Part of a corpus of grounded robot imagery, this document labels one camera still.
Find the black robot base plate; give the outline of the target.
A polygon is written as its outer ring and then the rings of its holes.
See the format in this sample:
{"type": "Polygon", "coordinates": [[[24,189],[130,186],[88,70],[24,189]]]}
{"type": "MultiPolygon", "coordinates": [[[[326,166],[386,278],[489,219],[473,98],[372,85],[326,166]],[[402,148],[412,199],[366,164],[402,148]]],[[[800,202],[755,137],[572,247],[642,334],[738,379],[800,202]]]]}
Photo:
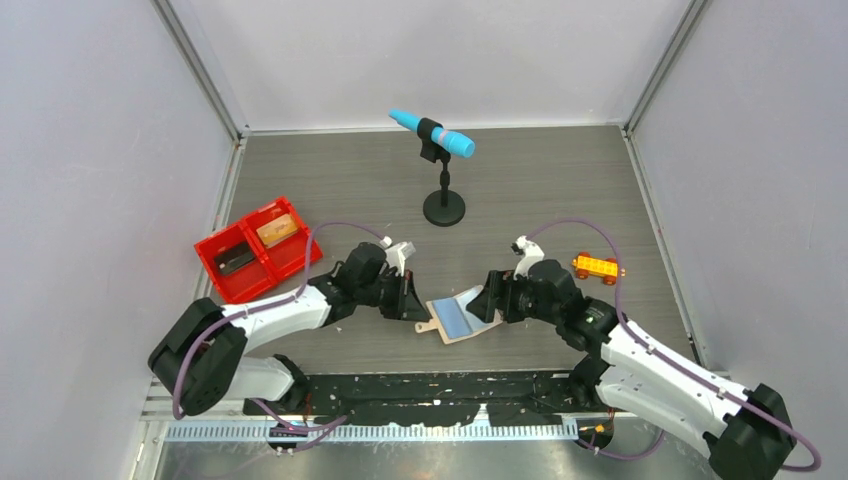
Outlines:
{"type": "Polygon", "coordinates": [[[310,416],[320,424],[345,416],[355,426],[466,426],[479,411],[492,426],[553,425],[566,414],[609,415],[610,407],[575,392],[569,374],[312,374],[286,400],[268,406],[280,416],[310,416]]]}

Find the beige card holder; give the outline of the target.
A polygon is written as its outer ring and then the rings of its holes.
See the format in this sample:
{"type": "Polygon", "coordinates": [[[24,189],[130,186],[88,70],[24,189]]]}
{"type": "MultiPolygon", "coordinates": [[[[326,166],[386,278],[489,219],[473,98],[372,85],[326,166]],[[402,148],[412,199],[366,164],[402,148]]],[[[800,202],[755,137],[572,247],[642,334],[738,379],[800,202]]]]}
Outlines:
{"type": "Polygon", "coordinates": [[[416,322],[415,332],[421,334],[435,331],[442,342],[449,345],[471,339],[503,324],[499,313],[495,313],[494,320],[487,323],[466,309],[482,290],[482,285],[476,285],[452,297],[427,301],[425,306],[430,319],[416,322]]]}

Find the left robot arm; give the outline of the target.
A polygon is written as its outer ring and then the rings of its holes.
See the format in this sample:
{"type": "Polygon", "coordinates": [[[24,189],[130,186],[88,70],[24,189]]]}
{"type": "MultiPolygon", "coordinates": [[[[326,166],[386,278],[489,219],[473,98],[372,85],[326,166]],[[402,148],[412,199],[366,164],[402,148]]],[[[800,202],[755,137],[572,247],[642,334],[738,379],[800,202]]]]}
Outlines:
{"type": "Polygon", "coordinates": [[[148,357],[148,367],[184,416],[205,413],[222,400],[245,399],[293,414],[311,386],[283,354],[253,358],[251,351],[279,338],[316,330],[352,316],[359,307],[389,320],[418,322],[430,315],[414,288],[407,260],[411,242],[360,243],[346,260],[294,290],[246,304],[193,301],[148,357]]]}

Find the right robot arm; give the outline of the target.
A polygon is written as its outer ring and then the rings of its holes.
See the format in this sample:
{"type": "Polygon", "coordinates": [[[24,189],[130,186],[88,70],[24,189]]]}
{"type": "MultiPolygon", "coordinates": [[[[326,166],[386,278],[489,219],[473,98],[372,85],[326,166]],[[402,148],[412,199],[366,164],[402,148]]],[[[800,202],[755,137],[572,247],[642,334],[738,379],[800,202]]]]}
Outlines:
{"type": "Polygon", "coordinates": [[[782,396],[724,379],[662,346],[613,305],[586,296],[556,260],[493,270],[467,311],[489,323],[536,319],[585,357],[567,390],[584,410],[625,410],[688,443],[722,479],[772,479],[797,442],[782,396]]]}

